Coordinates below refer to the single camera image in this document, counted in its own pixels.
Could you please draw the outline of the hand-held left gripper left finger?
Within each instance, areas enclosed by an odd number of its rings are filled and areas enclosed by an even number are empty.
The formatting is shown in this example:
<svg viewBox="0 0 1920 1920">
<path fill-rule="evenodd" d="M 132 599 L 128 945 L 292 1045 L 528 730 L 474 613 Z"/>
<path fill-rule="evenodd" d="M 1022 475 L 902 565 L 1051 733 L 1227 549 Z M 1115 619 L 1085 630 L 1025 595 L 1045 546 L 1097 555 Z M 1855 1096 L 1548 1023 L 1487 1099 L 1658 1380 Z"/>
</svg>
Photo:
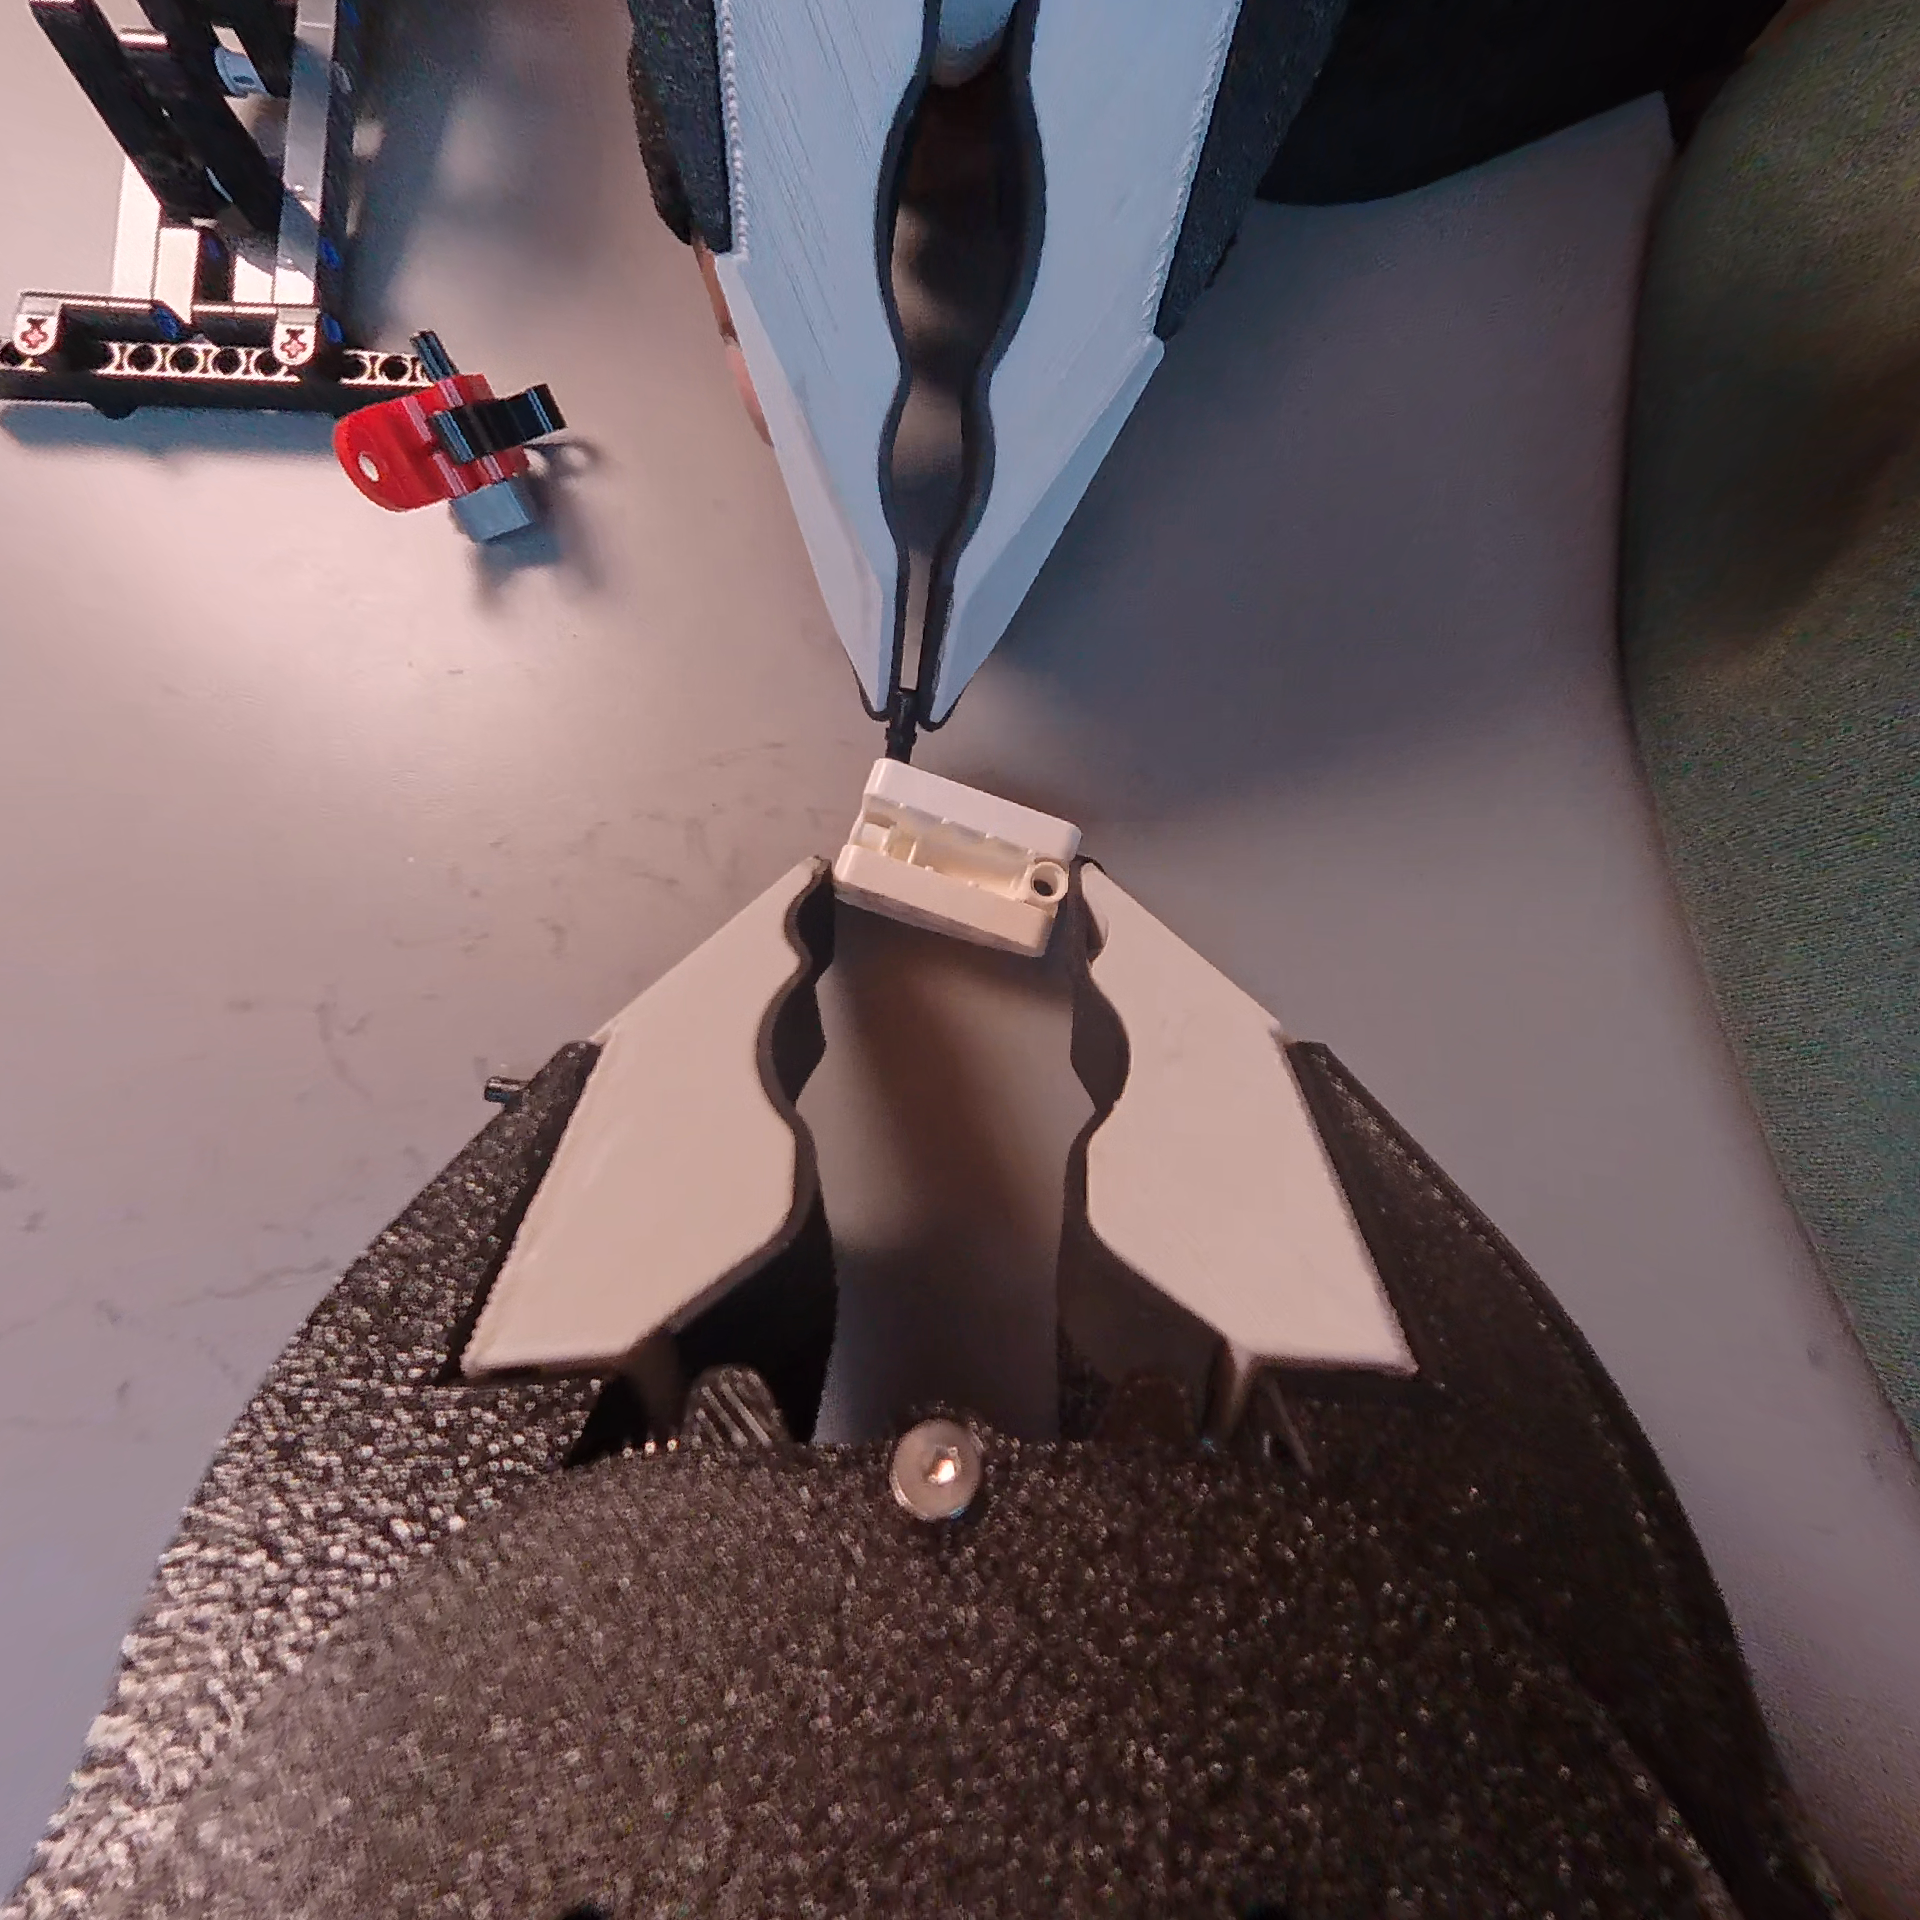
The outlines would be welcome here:
<svg viewBox="0 0 1920 1920">
<path fill-rule="evenodd" d="M 585 1373 L 679 1332 L 782 1250 L 818 1198 L 801 1090 L 835 895 L 791 866 L 628 999 L 468 1333 L 468 1380 Z"/>
</svg>

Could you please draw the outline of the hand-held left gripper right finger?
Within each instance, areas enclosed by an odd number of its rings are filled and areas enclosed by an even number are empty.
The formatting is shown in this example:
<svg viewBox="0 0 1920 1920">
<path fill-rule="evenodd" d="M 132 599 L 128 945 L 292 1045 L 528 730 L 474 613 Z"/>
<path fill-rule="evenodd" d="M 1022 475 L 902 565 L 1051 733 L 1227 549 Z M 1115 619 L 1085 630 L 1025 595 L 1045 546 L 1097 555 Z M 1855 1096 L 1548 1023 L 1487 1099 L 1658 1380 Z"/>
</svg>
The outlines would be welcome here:
<svg viewBox="0 0 1920 1920">
<path fill-rule="evenodd" d="M 1108 1378 L 1417 1373 L 1279 1019 L 1094 862 L 1064 1332 Z"/>
</svg>

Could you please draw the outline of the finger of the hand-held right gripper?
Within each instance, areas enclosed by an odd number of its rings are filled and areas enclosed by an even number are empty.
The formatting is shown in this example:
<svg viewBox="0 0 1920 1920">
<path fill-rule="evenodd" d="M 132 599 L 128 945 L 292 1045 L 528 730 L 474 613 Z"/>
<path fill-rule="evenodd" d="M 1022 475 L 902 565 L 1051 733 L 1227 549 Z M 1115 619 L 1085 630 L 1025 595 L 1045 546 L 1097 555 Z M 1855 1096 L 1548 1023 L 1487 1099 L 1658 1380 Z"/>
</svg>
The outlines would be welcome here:
<svg viewBox="0 0 1920 1920">
<path fill-rule="evenodd" d="M 1004 50 L 1025 188 L 975 406 L 979 475 L 929 590 L 921 712 L 947 723 L 1162 356 L 1158 312 L 1241 2 L 1021 2 Z"/>
<path fill-rule="evenodd" d="M 901 325 L 879 266 L 924 2 L 719 2 L 732 248 L 718 280 L 808 562 L 868 712 L 901 678 L 902 562 L 884 450 Z"/>
</svg>

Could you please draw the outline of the white curved toy panel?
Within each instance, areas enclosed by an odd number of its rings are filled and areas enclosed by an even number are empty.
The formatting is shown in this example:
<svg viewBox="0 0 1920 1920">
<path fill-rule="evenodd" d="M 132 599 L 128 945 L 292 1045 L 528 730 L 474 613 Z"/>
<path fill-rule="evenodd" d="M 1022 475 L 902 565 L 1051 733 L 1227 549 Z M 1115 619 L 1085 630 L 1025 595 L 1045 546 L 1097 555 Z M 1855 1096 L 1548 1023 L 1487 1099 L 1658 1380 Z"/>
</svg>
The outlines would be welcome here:
<svg viewBox="0 0 1920 1920">
<path fill-rule="evenodd" d="M 835 856 L 835 890 L 908 926 L 1041 956 L 1077 850 L 1077 822 L 877 756 Z"/>
</svg>

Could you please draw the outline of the red toy brick piece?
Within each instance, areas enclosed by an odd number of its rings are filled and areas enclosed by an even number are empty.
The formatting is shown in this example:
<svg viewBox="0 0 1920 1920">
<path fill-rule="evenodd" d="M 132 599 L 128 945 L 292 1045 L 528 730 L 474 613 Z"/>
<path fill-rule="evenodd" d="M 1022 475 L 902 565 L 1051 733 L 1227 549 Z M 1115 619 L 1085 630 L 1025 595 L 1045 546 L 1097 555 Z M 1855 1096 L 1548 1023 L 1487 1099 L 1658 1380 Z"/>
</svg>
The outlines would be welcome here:
<svg viewBox="0 0 1920 1920">
<path fill-rule="evenodd" d="M 391 513 L 468 496 L 492 482 L 532 472 L 528 455 L 521 449 L 471 463 L 459 463 L 442 450 L 432 418 L 492 396 L 482 373 L 452 373 L 434 379 L 419 393 L 347 415 L 334 426 L 331 446 L 352 485 Z"/>
</svg>

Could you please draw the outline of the black white toy brick model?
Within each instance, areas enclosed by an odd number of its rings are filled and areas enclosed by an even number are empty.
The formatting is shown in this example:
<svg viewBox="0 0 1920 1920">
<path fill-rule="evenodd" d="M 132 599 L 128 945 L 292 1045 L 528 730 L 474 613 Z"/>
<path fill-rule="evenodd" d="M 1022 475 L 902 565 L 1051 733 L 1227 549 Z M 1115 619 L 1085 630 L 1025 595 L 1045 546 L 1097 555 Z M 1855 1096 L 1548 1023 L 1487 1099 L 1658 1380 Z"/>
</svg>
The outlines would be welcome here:
<svg viewBox="0 0 1920 1920">
<path fill-rule="evenodd" d="M 27 290 L 2 396 L 342 418 L 427 386 L 342 315 L 357 2 L 32 2 L 127 158 L 112 289 Z"/>
</svg>

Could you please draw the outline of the person's right hand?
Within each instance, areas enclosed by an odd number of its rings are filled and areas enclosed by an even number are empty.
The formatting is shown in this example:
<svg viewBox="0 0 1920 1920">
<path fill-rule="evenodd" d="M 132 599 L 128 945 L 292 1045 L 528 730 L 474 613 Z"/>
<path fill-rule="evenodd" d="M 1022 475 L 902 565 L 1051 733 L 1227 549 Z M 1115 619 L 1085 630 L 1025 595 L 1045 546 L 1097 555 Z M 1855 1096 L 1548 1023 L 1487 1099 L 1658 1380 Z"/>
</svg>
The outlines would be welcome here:
<svg viewBox="0 0 1920 1920">
<path fill-rule="evenodd" d="M 709 305 L 712 305 L 712 318 L 718 322 L 718 335 L 724 340 L 724 356 L 729 362 L 729 370 L 732 370 L 735 389 L 741 393 L 741 403 L 747 409 L 747 418 L 751 419 L 751 426 L 758 432 L 758 440 L 771 446 L 771 428 L 769 428 L 764 403 L 758 396 L 751 369 L 747 362 L 747 348 L 741 346 L 741 335 L 735 329 L 732 305 L 729 305 L 724 280 L 718 275 L 714 253 L 704 242 L 698 242 L 695 246 L 695 260 L 701 266 L 701 280 L 704 280 L 704 289 L 705 289 L 705 298 L 709 298 Z"/>
</svg>

